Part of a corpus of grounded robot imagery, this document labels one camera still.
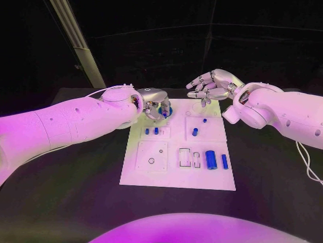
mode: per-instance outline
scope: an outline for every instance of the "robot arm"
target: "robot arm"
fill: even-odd
[[[155,111],[158,103],[163,115]],[[124,85],[108,88],[99,99],[86,96],[0,117],[0,185],[34,157],[127,128],[143,112],[151,119],[168,116],[167,93]]]
[[[223,112],[229,123],[242,120],[251,127],[261,129],[265,125],[276,128],[282,136],[302,144],[323,149],[323,97],[299,92],[284,92],[263,83],[246,85],[225,70],[216,69],[196,78],[186,86],[191,98],[230,98],[233,104]]]

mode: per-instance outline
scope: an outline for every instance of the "white board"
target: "white board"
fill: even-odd
[[[131,126],[119,184],[235,191],[219,103],[215,101],[204,108],[197,99],[170,99],[170,103],[173,114],[166,120],[153,121],[143,114]],[[187,148],[181,155],[180,148]],[[216,170],[206,167],[207,150],[216,154]],[[226,170],[222,154],[227,159]]]

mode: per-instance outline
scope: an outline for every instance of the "robotic hand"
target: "robotic hand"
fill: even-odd
[[[199,76],[186,86],[190,98],[202,98],[202,105],[210,99],[230,98],[233,105],[223,112],[223,118],[235,124],[242,120],[251,127],[265,125],[276,128],[282,136],[323,149],[323,97],[299,92],[284,92],[263,83],[248,83],[225,70],[215,69]]]
[[[0,117],[0,185],[22,164],[47,152],[127,128],[143,112],[150,119],[170,115],[167,93],[160,89],[134,90],[131,85],[122,85],[105,89],[98,99],[91,95]],[[161,114],[155,110],[158,103]]]

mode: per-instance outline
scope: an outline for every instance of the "gray table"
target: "gray table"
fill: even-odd
[[[186,90],[164,90],[186,98]],[[53,103],[91,92],[60,89]],[[119,185],[130,129],[115,130],[11,174],[0,191],[0,242],[88,242],[135,219],[180,212],[246,219],[323,242],[323,187],[305,175],[294,141],[272,127],[225,122],[225,129],[236,191]],[[323,151],[308,152],[323,178]]]

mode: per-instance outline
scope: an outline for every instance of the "dark table surface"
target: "dark table surface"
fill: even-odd
[[[164,89],[170,98],[187,91]],[[92,89],[60,89],[53,104]],[[220,109],[230,100],[220,101]],[[323,242],[323,187],[295,143],[272,127],[225,122],[236,191],[119,185],[130,129],[24,164],[0,191],[0,242],[88,242],[121,224],[166,213],[209,213]],[[323,150],[307,148],[323,179]]]

